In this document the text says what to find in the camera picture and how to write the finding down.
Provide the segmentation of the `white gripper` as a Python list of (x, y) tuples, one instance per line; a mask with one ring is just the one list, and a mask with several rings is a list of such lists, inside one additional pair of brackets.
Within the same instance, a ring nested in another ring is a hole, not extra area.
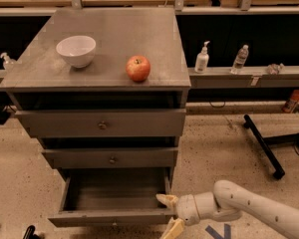
[(191, 226), (199, 223), (200, 217), (193, 195), (184, 195), (180, 199), (171, 194), (157, 194), (155, 197), (173, 213), (176, 212), (178, 217), (168, 221), (166, 229), (159, 239), (176, 239), (183, 232), (184, 224)]

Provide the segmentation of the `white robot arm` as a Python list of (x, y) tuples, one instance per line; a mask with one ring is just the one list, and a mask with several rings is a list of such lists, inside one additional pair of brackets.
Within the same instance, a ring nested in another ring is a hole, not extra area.
[(214, 183), (211, 192), (182, 197), (157, 194), (156, 199), (173, 214), (160, 239), (176, 239), (186, 226), (201, 220), (236, 220), (246, 212), (287, 239), (299, 239), (299, 210), (273, 201), (228, 180)]

